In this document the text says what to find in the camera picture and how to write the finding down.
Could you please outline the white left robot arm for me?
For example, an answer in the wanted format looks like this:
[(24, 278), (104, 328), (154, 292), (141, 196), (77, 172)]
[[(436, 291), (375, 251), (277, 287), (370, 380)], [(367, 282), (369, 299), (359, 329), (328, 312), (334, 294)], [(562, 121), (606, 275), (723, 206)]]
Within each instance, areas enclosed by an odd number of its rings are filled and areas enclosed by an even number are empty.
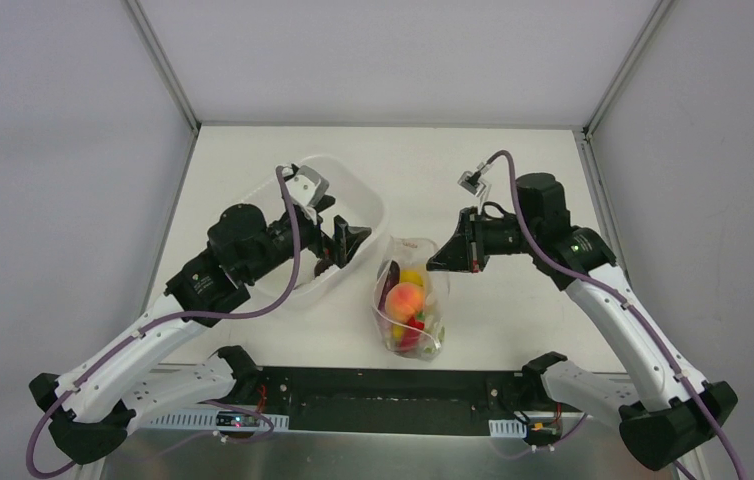
[(325, 234), (320, 217), (293, 206), (268, 223), (259, 207), (236, 204), (207, 232), (207, 246), (166, 284), (153, 307), (97, 355), (63, 375), (41, 373), (29, 384), (54, 444), (75, 464), (100, 460), (144, 422), (187, 404), (210, 400), (250, 402), (259, 370), (241, 346), (222, 347), (207, 360), (165, 379), (146, 374), (177, 347), (224, 319), (248, 319), (238, 307), (249, 289), (308, 249), (346, 267), (372, 228), (333, 219)]

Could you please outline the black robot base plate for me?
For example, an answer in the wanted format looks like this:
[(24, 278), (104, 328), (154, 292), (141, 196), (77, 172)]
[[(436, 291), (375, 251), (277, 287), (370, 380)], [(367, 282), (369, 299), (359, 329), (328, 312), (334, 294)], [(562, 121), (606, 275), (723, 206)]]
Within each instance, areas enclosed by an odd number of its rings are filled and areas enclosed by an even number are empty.
[(484, 436), (492, 421), (564, 418), (518, 371), (262, 367), (223, 402), (262, 404), (305, 432)]

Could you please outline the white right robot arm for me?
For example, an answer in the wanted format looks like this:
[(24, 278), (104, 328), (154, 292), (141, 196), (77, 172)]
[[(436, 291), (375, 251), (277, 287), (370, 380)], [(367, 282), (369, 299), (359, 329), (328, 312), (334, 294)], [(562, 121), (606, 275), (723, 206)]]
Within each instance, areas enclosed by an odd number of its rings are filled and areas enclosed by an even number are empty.
[(519, 177), (515, 213), (461, 210), (455, 232), (427, 261), (431, 271), (482, 271), (493, 256), (527, 254), (534, 266), (593, 322), (630, 378), (623, 386), (565, 355), (524, 365), (522, 400), (536, 410), (557, 402), (615, 429), (644, 467), (660, 470), (711, 439), (738, 402), (732, 387), (709, 381), (643, 311), (623, 269), (600, 235), (572, 224), (563, 186), (549, 173)]

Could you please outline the toy peach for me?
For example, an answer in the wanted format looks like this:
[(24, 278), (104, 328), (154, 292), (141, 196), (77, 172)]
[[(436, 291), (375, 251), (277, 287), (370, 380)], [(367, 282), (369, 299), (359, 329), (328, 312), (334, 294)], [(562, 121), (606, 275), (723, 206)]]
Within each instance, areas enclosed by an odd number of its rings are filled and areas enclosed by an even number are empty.
[(386, 315), (393, 321), (405, 323), (410, 317), (422, 313), (425, 290), (410, 283), (399, 283), (388, 294)]

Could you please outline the yellow toy pepper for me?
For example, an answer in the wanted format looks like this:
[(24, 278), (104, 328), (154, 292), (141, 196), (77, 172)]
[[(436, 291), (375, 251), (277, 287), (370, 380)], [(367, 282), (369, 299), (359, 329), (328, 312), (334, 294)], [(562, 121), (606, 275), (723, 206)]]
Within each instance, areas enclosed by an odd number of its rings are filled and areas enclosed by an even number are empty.
[(399, 274), (400, 283), (410, 283), (425, 288), (426, 282), (422, 274), (415, 269), (403, 269)]

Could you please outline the clear polka dot zip bag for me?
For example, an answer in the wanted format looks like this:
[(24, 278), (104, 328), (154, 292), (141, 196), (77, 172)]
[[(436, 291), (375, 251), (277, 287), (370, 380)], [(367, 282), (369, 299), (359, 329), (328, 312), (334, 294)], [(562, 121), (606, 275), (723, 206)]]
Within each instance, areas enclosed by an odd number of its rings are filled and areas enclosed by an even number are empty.
[(436, 251), (426, 238), (388, 241), (371, 309), (384, 348), (395, 355), (431, 361), (442, 351), (450, 280), (446, 272), (427, 269)]

